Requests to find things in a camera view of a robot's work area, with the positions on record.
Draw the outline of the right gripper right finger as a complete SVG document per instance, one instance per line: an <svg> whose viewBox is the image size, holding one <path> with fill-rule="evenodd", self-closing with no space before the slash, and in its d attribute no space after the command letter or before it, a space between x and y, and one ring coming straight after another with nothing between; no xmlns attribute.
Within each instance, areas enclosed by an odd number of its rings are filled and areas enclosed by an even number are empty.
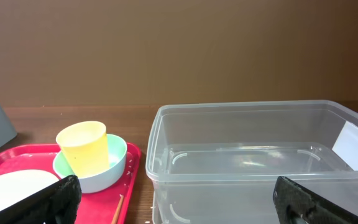
<svg viewBox="0 0 358 224"><path fill-rule="evenodd" d="M358 224L358 216L296 183L279 176L273 204L280 224Z"/></svg>

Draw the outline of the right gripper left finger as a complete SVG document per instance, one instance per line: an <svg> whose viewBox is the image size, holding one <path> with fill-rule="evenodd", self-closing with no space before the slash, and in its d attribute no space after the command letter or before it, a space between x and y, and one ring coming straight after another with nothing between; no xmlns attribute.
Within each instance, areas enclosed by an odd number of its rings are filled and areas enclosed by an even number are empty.
<svg viewBox="0 0 358 224"><path fill-rule="evenodd" d="M80 181L69 175L0 211L0 224L74 224L80 202Z"/></svg>

